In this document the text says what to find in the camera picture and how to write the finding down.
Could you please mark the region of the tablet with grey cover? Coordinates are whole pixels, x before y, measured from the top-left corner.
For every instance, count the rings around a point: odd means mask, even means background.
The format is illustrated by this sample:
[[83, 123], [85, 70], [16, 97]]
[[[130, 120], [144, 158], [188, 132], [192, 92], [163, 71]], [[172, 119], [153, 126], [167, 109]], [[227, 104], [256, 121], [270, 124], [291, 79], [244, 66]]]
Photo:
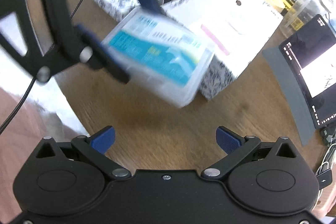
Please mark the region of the tablet with grey cover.
[[302, 145], [335, 123], [335, 31], [317, 14], [279, 46], [262, 52], [281, 87]]

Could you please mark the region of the clear plastic floss box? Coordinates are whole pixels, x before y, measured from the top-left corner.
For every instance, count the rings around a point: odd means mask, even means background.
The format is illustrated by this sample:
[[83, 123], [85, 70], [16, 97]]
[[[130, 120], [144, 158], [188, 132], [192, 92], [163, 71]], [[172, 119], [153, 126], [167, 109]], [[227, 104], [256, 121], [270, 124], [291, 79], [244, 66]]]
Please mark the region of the clear plastic floss box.
[[132, 82], [183, 108], [197, 93], [214, 53], [176, 21], [136, 7], [102, 41]]

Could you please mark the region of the pink heart palette box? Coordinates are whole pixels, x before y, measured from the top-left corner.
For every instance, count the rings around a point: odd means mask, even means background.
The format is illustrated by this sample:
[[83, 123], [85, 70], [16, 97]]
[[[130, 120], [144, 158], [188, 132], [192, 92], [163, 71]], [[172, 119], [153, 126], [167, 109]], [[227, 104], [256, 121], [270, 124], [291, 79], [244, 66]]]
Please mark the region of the pink heart palette box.
[[223, 46], [222, 42], [206, 26], [201, 25], [201, 29], [209, 37], [209, 39], [211, 39], [225, 55], [229, 55], [228, 51]]

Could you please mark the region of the pink clothed person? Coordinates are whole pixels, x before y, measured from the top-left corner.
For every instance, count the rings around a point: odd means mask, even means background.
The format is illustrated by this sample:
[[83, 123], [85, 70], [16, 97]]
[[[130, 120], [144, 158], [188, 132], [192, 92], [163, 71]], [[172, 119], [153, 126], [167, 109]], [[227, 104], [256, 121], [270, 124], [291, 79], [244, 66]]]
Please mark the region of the pink clothed person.
[[15, 176], [44, 136], [68, 141], [77, 132], [62, 121], [71, 108], [60, 92], [42, 93], [42, 99], [27, 99], [1, 133], [1, 222], [8, 223], [21, 209], [13, 194]]

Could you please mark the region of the clear plastic water jug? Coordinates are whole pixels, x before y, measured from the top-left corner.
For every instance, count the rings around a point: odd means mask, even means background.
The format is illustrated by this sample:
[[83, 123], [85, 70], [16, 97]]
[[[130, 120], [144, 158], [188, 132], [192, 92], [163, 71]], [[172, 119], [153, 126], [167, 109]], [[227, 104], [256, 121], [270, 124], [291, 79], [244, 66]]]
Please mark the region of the clear plastic water jug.
[[319, 0], [297, 0], [280, 23], [280, 31], [288, 38], [317, 14], [326, 16], [328, 13]]

